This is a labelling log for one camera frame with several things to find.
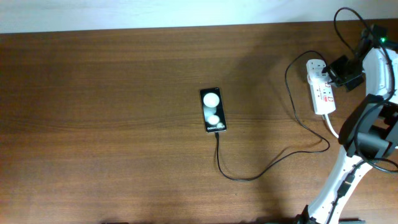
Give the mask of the white power strip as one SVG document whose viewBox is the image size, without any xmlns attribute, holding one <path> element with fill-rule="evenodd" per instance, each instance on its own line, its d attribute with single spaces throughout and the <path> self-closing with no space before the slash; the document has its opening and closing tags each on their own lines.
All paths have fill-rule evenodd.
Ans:
<svg viewBox="0 0 398 224">
<path fill-rule="evenodd" d="M 320 59 L 311 59 L 306 63 L 307 74 L 310 69 L 315 69 L 315 70 L 322 69 L 322 73 L 327 73 L 323 72 L 323 69 L 325 67 L 326 67 L 325 62 Z M 310 86 L 310 92 L 312 96 L 312 102 L 315 114 L 325 115 L 325 114 L 330 114 L 336 110 L 332 87 L 328 82 L 322 83 L 321 85 L 309 84 L 309 86 Z"/>
</svg>

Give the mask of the black Galaxy flip phone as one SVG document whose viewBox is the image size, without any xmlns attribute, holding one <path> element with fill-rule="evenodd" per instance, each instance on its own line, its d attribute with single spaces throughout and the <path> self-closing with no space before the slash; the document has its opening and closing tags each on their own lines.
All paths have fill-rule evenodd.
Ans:
<svg viewBox="0 0 398 224">
<path fill-rule="evenodd" d="M 207 133 L 226 131 L 227 124 L 220 89 L 202 89 L 200 90 L 200 98 L 205 131 Z"/>
</svg>

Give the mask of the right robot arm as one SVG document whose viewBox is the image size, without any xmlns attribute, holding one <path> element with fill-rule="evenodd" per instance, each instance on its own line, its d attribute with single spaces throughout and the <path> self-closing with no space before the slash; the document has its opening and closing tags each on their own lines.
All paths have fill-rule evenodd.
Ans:
<svg viewBox="0 0 398 224">
<path fill-rule="evenodd" d="M 361 179 L 371 169 L 381 170 L 397 147 L 397 43 L 386 34 L 386 28 L 374 24 L 362 31 L 352 59 L 344 55 L 329 65 L 307 62 L 317 114 L 330 113 L 332 86 L 351 91 L 365 83 L 366 96 L 340 129 L 338 158 L 326 184 L 296 216 L 296 223 L 340 223 L 341 211 Z"/>
</svg>

